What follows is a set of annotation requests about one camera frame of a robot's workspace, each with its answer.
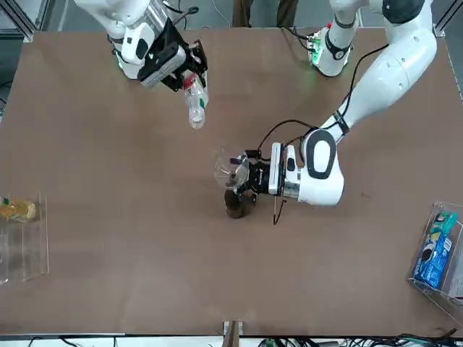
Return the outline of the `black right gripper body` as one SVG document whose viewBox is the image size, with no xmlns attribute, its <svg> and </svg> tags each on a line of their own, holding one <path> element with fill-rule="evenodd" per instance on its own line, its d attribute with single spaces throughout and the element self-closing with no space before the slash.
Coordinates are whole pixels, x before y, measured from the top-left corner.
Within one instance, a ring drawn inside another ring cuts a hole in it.
<svg viewBox="0 0 463 347">
<path fill-rule="evenodd" d="M 190 45 L 181 36 L 171 20 L 167 20 L 161 34 L 153 41 L 146 56 L 143 72 L 150 74 L 158 71 L 164 64 L 171 61 L 181 49 L 184 53 L 184 61 L 174 71 L 185 72 L 191 70 Z"/>
</svg>

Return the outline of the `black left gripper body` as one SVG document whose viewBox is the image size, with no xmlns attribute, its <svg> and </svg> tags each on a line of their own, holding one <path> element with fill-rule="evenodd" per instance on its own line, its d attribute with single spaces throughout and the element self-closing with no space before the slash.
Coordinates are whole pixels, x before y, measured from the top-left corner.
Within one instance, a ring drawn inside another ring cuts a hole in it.
<svg viewBox="0 0 463 347">
<path fill-rule="evenodd" d="M 247 185 L 256 194 L 268 194 L 270 164 L 257 161 L 249 164 Z"/>
</svg>

